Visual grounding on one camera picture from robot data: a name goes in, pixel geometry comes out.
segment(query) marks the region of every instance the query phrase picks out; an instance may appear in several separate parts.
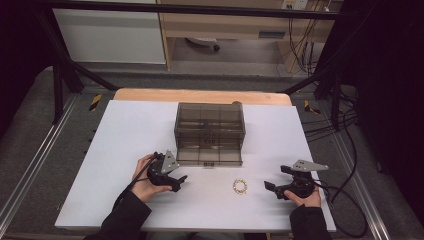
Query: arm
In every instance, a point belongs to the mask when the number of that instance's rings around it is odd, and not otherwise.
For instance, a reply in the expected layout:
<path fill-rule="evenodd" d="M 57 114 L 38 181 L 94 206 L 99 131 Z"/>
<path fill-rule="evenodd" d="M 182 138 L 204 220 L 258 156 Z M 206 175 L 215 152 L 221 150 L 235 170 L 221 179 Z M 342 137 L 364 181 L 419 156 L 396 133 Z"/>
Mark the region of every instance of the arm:
<path fill-rule="evenodd" d="M 136 239 L 150 213 L 150 208 L 129 192 L 103 221 L 100 231 L 84 239 Z"/>
<path fill-rule="evenodd" d="M 298 206 L 290 215 L 295 240 L 332 239 L 327 232 L 318 187 L 315 187 L 315 190 L 307 198 L 299 198 L 288 190 L 284 192 L 284 195 Z"/>
<path fill-rule="evenodd" d="M 148 163 L 152 155 L 147 155 L 138 160 L 133 179 Z M 100 231 L 85 237 L 85 240 L 107 239 L 137 239 L 140 228 L 150 215 L 151 210 L 145 204 L 153 195 L 159 192 L 170 191 L 170 186 L 155 186 L 143 172 L 131 191 L 122 199 L 119 205 L 103 221 Z"/>

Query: white table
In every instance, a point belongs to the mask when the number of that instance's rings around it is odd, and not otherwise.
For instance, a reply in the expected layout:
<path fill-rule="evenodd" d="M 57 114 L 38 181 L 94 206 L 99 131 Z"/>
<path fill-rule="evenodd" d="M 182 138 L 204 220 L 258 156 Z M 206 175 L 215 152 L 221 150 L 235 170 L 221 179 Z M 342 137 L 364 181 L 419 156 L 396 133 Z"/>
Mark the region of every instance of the white table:
<path fill-rule="evenodd" d="M 137 160 L 167 149 L 176 154 L 174 124 L 178 102 L 110 101 L 55 226 L 99 228 L 116 197 L 131 181 Z M 156 195 L 145 231 L 281 232 L 290 230 L 291 201 L 278 200 L 264 181 L 289 184 L 280 165 L 312 157 L 295 107 L 243 105 L 246 137 L 242 167 L 180 167 L 188 175 L 177 193 Z M 233 182 L 248 190 L 238 195 Z M 335 225 L 323 200 L 327 228 Z"/>

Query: hand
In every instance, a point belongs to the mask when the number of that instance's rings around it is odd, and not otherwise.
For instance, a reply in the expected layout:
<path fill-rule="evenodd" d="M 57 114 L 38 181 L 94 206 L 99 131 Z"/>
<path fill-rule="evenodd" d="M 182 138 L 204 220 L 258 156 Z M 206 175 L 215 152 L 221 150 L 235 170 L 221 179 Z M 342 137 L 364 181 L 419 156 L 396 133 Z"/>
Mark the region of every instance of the hand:
<path fill-rule="evenodd" d="M 153 157 L 153 154 L 149 154 L 144 156 L 143 158 L 138 160 L 137 168 L 135 169 L 133 179 L 137 177 L 137 174 L 141 171 L 141 169 L 149 162 L 149 159 Z M 147 177 L 147 169 L 141 174 L 138 179 L 145 179 L 135 183 L 134 187 L 131 191 L 142 201 L 148 202 L 150 199 L 156 194 L 160 192 L 166 192 L 172 190 L 171 186 L 156 186 L 153 185 Z"/>
<path fill-rule="evenodd" d="M 284 191 L 284 195 L 296 203 L 298 207 L 302 206 L 303 204 L 305 207 L 321 207 L 321 197 L 319 195 L 318 186 L 315 186 L 314 191 L 307 198 L 300 198 L 289 190 Z"/>

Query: bracelet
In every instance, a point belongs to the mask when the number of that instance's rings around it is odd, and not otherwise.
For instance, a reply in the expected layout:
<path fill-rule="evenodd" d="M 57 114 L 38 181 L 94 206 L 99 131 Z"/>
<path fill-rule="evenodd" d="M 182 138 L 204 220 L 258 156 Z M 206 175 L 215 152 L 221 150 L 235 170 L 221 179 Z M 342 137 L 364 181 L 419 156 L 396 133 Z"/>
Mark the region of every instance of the bracelet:
<path fill-rule="evenodd" d="M 237 184 L 243 183 L 243 189 L 238 189 Z M 243 179 L 236 179 L 233 183 L 233 189 L 237 194 L 245 194 L 247 191 L 247 183 Z"/>

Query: clear storage box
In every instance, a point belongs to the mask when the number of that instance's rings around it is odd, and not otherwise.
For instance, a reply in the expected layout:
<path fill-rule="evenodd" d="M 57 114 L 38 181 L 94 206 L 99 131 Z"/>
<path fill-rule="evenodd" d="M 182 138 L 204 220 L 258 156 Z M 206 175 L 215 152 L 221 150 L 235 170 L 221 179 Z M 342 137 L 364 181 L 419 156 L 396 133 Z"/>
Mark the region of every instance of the clear storage box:
<path fill-rule="evenodd" d="M 246 130 L 239 103 L 179 103 L 175 122 L 182 165 L 241 166 Z"/>

